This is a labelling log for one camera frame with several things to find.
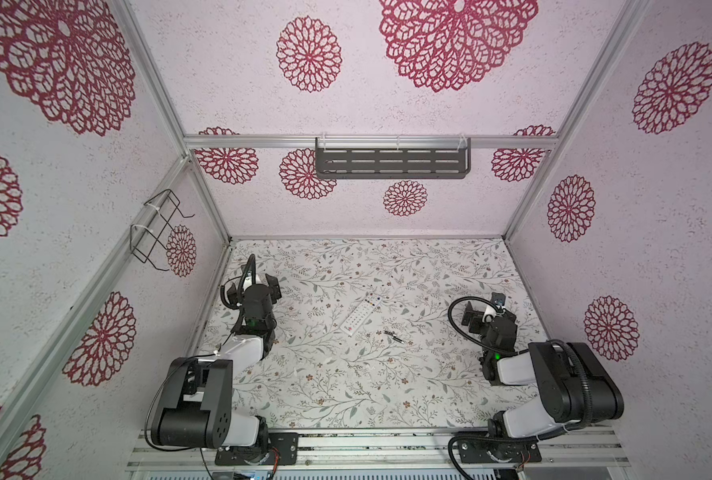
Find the zip tie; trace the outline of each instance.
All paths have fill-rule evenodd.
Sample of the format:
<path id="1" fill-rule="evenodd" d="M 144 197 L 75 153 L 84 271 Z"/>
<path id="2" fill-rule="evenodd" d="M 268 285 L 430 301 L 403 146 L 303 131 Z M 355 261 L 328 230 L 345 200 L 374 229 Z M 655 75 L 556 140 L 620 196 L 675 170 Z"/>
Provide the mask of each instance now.
<path id="1" fill-rule="evenodd" d="M 153 233 L 153 230 L 149 229 L 149 228 L 148 228 L 147 226 L 145 226 L 145 225 L 133 224 L 132 226 L 139 226 L 140 228 L 144 228 L 144 229 L 146 229 L 148 232 L 150 232 L 150 235 L 155 236 L 155 234 Z"/>

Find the remote control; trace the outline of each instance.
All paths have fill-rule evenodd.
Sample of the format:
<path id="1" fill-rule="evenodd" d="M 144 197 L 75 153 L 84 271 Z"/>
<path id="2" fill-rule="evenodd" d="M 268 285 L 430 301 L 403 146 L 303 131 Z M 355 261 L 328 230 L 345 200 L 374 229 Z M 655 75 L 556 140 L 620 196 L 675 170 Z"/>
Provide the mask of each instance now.
<path id="1" fill-rule="evenodd" d="M 353 336 L 356 330 L 358 330 L 358 327 L 366 321 L 367 317 L 369 317 L 382 302 L 383 298 L 381 296 L 368 293 L 367 296 L 361 300 L 361 303 L 356 306 L 356 309 L 345 319 L 340 326 L 340 330 L 347 333 L 348 336 Z"/>

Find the white cable clip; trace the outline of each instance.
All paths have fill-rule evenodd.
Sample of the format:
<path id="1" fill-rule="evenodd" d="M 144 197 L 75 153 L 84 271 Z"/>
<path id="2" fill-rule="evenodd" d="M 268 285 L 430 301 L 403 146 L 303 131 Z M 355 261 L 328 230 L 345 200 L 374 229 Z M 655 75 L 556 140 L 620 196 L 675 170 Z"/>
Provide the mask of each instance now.
<path id="1" fill-rule="evenodd" d="M 155 205 L 153 205 L 153 204 L 150 203 L 150 202 L 148 202 L 147 204 L 145 204 L 145 206 L 152 206 L 153 208 L 156 209 L 157 212 L 161 212 L 161 207 L 160 207 L 160 206 L 155 206 Z"/>
<path id="2" fill-rule="evenodd" d="M 153 233 L 153 230 L 149 229 L 149 228 L 148 228 L 147 226 L 145 226 L 145 225 L 132 224 L 132 226 L 139 226 L 140 228 L 144 228 L 144 229 L 146 229 L 148 232 L 150 232 L 150 235 L 156 236 L 156 234 Z"/>

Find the floral tablecloth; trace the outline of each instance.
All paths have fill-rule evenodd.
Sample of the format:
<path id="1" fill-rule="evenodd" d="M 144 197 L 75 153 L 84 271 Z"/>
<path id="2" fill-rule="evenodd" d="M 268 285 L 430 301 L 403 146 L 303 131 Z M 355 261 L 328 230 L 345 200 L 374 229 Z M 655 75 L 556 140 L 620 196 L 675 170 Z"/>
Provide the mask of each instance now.
<path id="1" fill-rule="evenodd" d="M 484 426 L 537 394 L 490 386 L 480 348 L 447 322 L 451 300 L 502 292 L 518 317 L 517 349 L 546 339 L 501 240 L 244 240 L 225 279 L 250 254 L 258 273 L 279 278 L 283 298 L 273 350 L 235 373 L 233 402 L 270 427 Z M 382 305 L 346 335 L 338 325 L 370 292 Z M 235 320 L 217 300 L 201 351 L 214 350 Z"/>

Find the pink wall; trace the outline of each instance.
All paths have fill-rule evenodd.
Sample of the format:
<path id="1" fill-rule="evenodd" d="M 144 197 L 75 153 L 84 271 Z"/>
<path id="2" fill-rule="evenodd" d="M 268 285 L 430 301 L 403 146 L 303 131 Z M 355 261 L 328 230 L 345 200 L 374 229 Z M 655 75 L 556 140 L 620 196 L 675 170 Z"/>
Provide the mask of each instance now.
<path id="1" fill-rule="evenodd" d="M 648 115 L 663 84 L 670 124 Z M 651 7 L 511 246 L 550 334 L 622 390 L 639 477 L 712 478 L 712 1 Z"/>
<path id="2" fill-rule="evenodd" d="M 0 405 L 178 157 L 103 3 L 91 32 L 20 4 L 0 5 Z M 96 34 L 102 59 L 74 48 Z"/>
<path id="3" fill-rule="evenodd" d="M 456 135 L 558 128 L 622 0 L 131 3 L 190 134 Z M 485 30 L 484 23 L 513 27 Z M 423 33 L 429 29 L 437 37 Z M 415 32 L 411 40 L 396 38 L 405 31 Z M 316 48 L 321 64 L 298 75 L 307 70 L 295 55 Z M 443 75 L 428 77 L 439 70 Z M 413 184 L 420 193 L 410 203 L 422 207 L 395 215 L 384 206 L 395 181 L 340 180 L 315 194 L 291 191 L 280 174 L 300 177 L 302 167 L 284 167 L 289 153 L 204 155 L 233 235 L 500 235 L 529 183 L 495 175 L 493 150 L 475 150 L 468 178 Z"/>
<path id="4" fill-rule="evenodd" d="M 0 2 L 0 406 L 178 158 L 135 68 L 103 2 Z M 120 478 L 221 252 L 193 174 L 178 274 L 130 260 L 0 478 Z"/>

